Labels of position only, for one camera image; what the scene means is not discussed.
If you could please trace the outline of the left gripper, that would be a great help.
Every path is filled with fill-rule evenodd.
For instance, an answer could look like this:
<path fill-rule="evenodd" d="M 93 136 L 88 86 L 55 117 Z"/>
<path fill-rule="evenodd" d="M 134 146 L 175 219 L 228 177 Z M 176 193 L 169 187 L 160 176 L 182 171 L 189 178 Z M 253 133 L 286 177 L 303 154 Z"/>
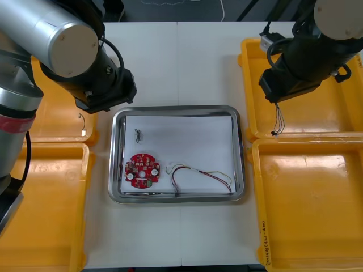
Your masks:
<path fill-rule="evenodd" d="M 118 76 L 123 76 L 121 83 L 116 83 L 111 89 L 99 96 L 89 96 L 87 102 L 75 98 L 76 106 L 89 113 L 110 111 L 110 108 L 122 103 L 131 104 L 137 93 L 134 76 L 128 69 L 118 70 Z"/>

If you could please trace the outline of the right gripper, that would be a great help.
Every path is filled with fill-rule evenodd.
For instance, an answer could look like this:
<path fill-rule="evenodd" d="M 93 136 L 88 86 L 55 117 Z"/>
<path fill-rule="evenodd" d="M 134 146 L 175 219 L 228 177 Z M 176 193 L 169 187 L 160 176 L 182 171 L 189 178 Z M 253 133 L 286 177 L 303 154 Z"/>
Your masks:
<path fill-rule="evenodd" d="M 270 103 L 279 103 L 314 91 L 322 81 L 322 66 L 303 69 L 297 75 L 270 68 L 262 73 L 258 84 Z"/>

